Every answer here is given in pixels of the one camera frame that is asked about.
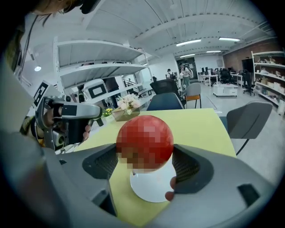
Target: robotic hand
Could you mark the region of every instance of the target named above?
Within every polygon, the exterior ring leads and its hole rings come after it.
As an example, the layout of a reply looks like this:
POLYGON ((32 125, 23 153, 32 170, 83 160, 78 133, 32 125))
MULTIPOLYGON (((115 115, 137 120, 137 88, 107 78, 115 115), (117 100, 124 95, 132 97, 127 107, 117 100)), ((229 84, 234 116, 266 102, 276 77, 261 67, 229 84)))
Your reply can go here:
POLYGON ((43 97, 36 110, 36 122, 44 131, 45 146, 53 150, 84 141, 86 126, 91 126, 94 120, 102 126, 101 116, 99 106, 65 102, 56 96, 43 97), (50 125, 44 120, 45 109, 53 109, 53 123, 50 125))

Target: yellow table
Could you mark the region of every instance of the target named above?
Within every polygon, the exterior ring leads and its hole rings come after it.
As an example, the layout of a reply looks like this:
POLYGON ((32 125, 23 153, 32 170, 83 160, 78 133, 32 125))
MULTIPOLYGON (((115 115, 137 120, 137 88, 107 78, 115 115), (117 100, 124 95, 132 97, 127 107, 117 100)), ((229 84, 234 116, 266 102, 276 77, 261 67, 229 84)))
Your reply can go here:
MULTIPOLYGON (((144 111, 140 115, 153 115, 166 122, 173 133, 174 143, 236 157, 230 137, 213 109, 144 111)), ((76 150, 116 142, 124 123, 109 123, 76 150)), ((118 218, 137 226, 145 225, 169 204, 149 203, 140 199, 130 186, 130 170, 124 163, 117 164, 110 178, 110 186, 118 218)))

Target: white cart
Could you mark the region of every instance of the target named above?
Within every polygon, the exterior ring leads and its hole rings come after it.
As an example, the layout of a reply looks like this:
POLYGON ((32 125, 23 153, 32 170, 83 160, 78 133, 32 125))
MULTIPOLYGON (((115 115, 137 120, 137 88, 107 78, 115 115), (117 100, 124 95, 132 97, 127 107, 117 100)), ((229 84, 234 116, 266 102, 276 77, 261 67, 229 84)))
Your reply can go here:
POLYGON ((237 97, 237 85, 227 85, 227 84, 218 84, 214 85, 213 94, 218 96, 236 96, 237 97))

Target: pixelated red ball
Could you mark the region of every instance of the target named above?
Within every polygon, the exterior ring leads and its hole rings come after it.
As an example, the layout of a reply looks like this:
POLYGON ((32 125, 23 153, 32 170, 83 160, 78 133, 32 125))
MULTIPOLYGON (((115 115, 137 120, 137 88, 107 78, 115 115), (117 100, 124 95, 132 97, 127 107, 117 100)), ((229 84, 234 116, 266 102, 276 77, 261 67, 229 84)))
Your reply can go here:
POLYGON ((132 168, 155 170, 170 158, 173 135, 163 120, 151 115, 137 116, 121 127, 116 148, 132 168))

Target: ceiling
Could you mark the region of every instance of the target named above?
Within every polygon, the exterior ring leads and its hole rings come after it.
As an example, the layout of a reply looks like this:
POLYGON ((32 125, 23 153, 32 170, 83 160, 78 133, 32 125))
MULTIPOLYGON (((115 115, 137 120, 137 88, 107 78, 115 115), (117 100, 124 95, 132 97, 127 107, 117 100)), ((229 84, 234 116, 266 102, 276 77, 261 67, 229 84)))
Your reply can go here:
MULTIPOLYGON (((26 17, 29 31, 35 15, 26 17)), ((143 47, 149 54, 175 57, 221 50, 222 54, 256 41, 274 37, 262 13, 249 0, 101 0, 96 9, 83 15, 78 8, 51 16, 45 26, 33 28, 29 52, 42 67, 37 74, 53 70, 53 38, 59 41, 93 39, 143 47), (219 37, 240 41, 220 41, 219 37), (177 47, 176 43, 202 39, 177 47)), ((33 80, 33 63, 27 57, 24 75, 33 80)))

